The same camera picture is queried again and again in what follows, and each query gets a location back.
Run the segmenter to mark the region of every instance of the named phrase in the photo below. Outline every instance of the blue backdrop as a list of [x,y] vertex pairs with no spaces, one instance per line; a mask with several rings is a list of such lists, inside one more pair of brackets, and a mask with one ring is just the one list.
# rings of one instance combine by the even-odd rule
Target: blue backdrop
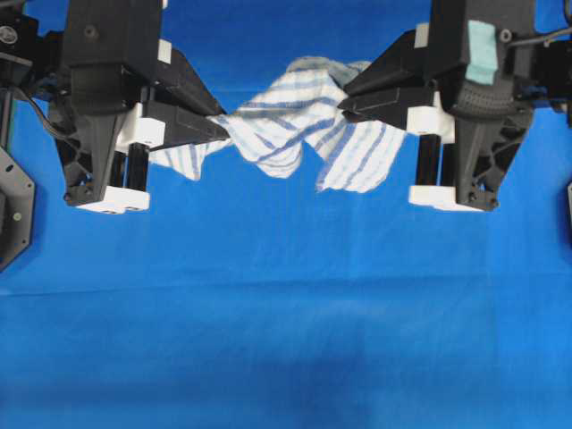
[[[228,111],[301,55],[374,60],[429,0],[172,0],[164,37]],[[564,25],[540,0],[538,29]],[[42,30],[64,0],[36,0]],[[0,276],[0,427],[572,425],[565,118],[537,114],[493,214],[407,203],[416,141],[366,195],[315,193],[235,149],[150,172],[152,209],[67,208],[53,141],[19,106],[34,245]]]

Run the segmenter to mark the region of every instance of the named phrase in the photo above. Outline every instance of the black metal bracket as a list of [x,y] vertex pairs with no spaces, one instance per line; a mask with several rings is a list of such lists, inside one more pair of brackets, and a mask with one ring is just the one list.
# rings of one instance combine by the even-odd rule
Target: black metal bracket
[[36,185],[0,147],[0,272],[31,241]]

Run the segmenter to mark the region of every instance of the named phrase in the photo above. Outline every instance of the striped towel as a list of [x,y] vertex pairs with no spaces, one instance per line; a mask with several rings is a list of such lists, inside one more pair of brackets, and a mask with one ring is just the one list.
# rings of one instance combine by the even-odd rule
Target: striped towel
[[235,146],[269,176],[285,179],[299,167],[306,142],[324,160],[318,190],[374,189],[387,177],[405,132],[380,122],[349,123],[337,108],[347,97],[341,88],[368,65],[300,58],[234,114],[210,118],[230,139],[155,152],[151,160],[198,181],[208,155]]

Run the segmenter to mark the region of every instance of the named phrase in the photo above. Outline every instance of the cable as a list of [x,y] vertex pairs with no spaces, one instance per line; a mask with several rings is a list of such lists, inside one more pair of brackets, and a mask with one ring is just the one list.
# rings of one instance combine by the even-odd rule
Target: cable
[[32,106],[32,109],[34,109],[34,112],[38,116],[40,122],[42,122],[42,126],[52,137],[58,140],[69,141],[70,134],[66,133],[64,130],[61,130],[57,125],[51,123],[46,118],[39,105],[32,99],[32,97],[26,93],[26,91],[18,87],[12,87],[12,90]]
[[568,25],[572,26],[572,12],[570,11],[570,0],[564,0],[564,18]]
[[14,7],[26,3],[27,0],[0,0],[1,7]]
[[552,40],[555,38],[566,36],[567,34],[572,34],[572,27],[558,29],[551,33],[541,34],[534,38],[521,38],[519,40],[515,40],[514,42],[510,42],[509,47],[539,45],[541,43],[552,42]]

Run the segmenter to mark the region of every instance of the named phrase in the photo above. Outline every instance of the towel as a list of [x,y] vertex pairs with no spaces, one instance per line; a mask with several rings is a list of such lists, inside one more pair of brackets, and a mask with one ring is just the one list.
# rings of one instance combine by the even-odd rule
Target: towel
[[318,191],[368,192],[385,180],[406,135],[381,122],[350,123],[338,109],[347,97],[343,86],[368,65],[300,58],[234,114],[210,118],[230,139],[155,152],[151,161],[198,181],[207,156],[234,146],[267,175],[286,179],[300,166],[306,142],[324,160]]

